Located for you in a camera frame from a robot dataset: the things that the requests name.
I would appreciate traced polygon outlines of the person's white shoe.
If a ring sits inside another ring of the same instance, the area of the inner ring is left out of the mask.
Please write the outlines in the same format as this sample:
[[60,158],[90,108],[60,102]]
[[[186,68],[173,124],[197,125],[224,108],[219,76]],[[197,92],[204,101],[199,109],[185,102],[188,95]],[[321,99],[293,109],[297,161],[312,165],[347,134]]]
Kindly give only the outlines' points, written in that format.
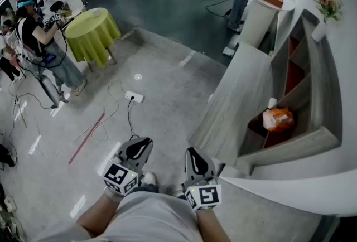
[[145,185],[156,186],[157,185],[156,175],[153,172],[146,172],[146,174],[144,175],[143,183]]
[[169,185],[166,189],[166,194],[173,197],[184,197],[184,192],[180,185]]

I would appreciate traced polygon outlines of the round table with green cloth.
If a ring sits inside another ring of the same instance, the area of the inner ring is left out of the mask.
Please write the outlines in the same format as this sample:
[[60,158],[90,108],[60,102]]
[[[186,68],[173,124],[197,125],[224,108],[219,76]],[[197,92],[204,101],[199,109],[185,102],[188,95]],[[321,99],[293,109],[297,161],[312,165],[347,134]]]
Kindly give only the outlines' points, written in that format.
[[75,17],[67,26],[65,37],[76,62],[95,62],[104,68],[110,57],[108,48],[122,35],[110,12],[98,9],[99,17],[93,16],[92,9]]

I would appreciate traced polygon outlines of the white curved counter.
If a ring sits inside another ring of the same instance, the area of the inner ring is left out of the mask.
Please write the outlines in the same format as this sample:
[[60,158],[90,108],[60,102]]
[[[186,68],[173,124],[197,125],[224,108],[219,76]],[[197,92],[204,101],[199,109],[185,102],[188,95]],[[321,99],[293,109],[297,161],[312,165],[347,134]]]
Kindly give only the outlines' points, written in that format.
[[265,199],[311,213],[357,215],[357,147],[256,167],[251,176],[225,166],[220,178]]

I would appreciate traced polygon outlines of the person's right forearm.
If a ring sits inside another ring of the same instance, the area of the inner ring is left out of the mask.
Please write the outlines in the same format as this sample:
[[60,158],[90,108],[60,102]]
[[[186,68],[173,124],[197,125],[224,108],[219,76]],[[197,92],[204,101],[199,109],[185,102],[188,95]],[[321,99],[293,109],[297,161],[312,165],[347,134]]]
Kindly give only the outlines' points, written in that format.
[[197,210],[196,217],[204,242],[231,242],[212,209]]

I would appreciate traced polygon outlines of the person's light grey shirt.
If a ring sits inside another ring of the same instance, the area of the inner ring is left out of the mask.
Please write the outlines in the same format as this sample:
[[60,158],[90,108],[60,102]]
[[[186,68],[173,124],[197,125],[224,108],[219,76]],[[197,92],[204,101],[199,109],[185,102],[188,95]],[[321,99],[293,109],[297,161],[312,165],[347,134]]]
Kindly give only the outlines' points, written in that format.
[[31,242],[203,242],[188,201],[153,192],[125,197],[106,230],[92,238],[73,221],[49,226]]

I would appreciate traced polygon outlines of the white round pedestal table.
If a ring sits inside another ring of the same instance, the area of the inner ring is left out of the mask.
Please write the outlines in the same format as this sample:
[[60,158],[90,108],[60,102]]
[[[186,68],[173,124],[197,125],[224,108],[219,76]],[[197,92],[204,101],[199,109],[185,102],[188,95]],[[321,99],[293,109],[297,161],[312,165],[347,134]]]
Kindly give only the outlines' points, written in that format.
[[243,42],[258,48],[274,16],[281,11],[294,10],[295,3],[293,0],[283,0],[283,5],[279,8],[264,0],[249,0],[249,2],[250,4],[247,5],[248,14],[238,43]]

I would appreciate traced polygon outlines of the person's right white shoe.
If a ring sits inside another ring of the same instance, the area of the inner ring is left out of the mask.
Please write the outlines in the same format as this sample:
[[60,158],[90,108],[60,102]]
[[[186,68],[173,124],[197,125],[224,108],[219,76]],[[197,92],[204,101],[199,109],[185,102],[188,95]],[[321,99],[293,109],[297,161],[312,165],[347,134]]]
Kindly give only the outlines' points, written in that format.
[[166,189],[166,194],[173,197],[184,197],[184,192],[180,185],[169,185]]

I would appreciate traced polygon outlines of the person's left forearm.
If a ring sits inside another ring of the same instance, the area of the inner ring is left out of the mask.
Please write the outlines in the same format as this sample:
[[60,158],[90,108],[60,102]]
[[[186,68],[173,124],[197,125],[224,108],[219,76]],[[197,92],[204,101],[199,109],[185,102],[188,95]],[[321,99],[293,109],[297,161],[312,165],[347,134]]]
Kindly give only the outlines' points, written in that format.
[[76,221],[94,238],[105,232],[124,196],[106,188],[100,198]]

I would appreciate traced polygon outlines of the pink flower bouquet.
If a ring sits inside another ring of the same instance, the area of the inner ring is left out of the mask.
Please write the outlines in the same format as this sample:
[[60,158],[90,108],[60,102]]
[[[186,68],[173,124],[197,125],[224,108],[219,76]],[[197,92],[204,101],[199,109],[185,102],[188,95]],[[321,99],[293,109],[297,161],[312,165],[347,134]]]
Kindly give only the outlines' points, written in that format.
[[317,10],[322,14],[323,21],[329,19],[341,20],[343,2],[341,0],[314,0]]

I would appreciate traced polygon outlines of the red floor tape strip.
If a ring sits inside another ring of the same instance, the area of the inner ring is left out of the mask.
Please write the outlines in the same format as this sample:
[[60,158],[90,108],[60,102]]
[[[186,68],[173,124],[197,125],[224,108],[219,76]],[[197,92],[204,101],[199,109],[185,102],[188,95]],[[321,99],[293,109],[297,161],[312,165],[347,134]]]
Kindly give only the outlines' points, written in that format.
[[68,165],[71,165],[73,160],[76,158],[76,156],[78,155],[78,153],[81,151],[81,149],[83,148],[84,144],[87,142],[87,140],[89,139],[89,137],[92,135],[93,131],[95,130],[95,128],[99,125],[99,123],[102,121],[102,119],[104,118],[105,112],[102,113],[102,115],[99,117],[99,119],[93,124],[93,126],[89,129],[88,133],[86,134],[85,138],[83,139],[83,141],[80,143],[80,145],[78,146],[77,150],[75,151],[75,153],[73,154],[73,156],[71,157],[71,159],[68,162]]

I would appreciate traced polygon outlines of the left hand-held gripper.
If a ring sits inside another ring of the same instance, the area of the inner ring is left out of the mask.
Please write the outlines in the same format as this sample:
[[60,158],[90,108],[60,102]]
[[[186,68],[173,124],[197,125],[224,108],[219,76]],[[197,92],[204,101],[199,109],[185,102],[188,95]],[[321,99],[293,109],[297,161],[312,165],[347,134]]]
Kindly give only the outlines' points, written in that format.
[[139,137],[123,143],[102,174],[107,188],[125,196],[141,184],[143,167],[153,148],[153,140]]

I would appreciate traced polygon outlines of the grey wood-grain bench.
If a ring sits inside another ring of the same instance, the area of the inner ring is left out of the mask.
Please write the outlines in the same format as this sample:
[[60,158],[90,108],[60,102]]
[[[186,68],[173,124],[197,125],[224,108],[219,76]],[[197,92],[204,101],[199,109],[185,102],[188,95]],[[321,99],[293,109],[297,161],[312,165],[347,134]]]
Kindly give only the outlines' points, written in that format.
[[273,97],[271,57],[241,43],[189,138],[189,144],[233,167],[248,122]]

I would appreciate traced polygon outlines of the white power strip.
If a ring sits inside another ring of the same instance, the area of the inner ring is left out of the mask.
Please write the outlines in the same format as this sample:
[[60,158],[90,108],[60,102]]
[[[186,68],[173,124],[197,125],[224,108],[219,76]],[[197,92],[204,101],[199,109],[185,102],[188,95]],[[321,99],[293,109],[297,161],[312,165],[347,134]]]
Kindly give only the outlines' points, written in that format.
[[144,101],[144,96],[132,91],[127,91],[125,93],[125,98],[136,103],[142,103]]

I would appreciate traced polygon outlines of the black bag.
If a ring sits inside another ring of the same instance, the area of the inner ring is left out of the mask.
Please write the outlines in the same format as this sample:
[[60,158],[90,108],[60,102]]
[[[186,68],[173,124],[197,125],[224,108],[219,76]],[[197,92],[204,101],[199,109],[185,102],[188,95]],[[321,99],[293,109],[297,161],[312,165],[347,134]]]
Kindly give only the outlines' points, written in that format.
[[0,162],[7,164],[9,167],[16,165],[16,159],[14,159],[9,150],[0,144]]

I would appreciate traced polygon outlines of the person's left white shoe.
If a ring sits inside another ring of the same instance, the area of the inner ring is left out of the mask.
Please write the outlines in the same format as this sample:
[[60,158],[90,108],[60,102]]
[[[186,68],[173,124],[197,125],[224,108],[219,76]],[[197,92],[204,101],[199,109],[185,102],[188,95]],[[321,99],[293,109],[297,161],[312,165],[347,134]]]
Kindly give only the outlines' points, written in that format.
[[143,183],[145,185],[156,186],[157,185],[156,175],[153,172],[146,172],[146,174],[144,175]]

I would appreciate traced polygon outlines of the person's dark trousers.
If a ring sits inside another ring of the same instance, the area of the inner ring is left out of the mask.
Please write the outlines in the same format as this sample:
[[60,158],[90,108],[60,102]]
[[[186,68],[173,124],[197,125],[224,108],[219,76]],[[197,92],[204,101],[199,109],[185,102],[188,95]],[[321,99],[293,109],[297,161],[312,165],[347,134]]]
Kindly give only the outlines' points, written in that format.
[[159,193],[159,187],[153,184],[141,184],[140,186],[134,188],[132,193],[134,192],[152,192],[152,193]]

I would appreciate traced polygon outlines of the orange snack bag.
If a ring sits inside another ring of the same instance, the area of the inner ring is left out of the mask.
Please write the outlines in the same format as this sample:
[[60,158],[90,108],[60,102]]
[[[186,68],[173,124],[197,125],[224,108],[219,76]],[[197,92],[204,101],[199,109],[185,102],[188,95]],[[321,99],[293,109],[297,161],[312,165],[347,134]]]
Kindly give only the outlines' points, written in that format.
[[263,112],[263,126],[270,132],[283,132],[294,124],[293,113],[288,108],[267,109]]

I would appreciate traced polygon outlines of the grey wooden shelf unit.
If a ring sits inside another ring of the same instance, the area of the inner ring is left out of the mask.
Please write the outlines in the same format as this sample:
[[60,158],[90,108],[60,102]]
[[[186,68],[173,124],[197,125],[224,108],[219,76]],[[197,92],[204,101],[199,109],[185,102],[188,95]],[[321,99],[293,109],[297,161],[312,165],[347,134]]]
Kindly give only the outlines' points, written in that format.
[[318,18],[304,9],[271,62],[274,108],[292,112],[294,125],[269,131],[258,113],[247,125],[236,165],[267,166],[324,153],[341,145],[342,105],[327,38],[316,42]]

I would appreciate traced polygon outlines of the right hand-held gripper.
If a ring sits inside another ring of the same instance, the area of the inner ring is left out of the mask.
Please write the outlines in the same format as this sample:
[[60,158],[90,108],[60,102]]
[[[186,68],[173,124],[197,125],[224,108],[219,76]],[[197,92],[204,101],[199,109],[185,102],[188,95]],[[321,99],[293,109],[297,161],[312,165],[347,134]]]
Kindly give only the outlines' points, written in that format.
[[186,181],[182,188],[194,211],[212,209],[221,204],[221,184],[209,156],[194,147],[188,148],[185,152],[185,174]]

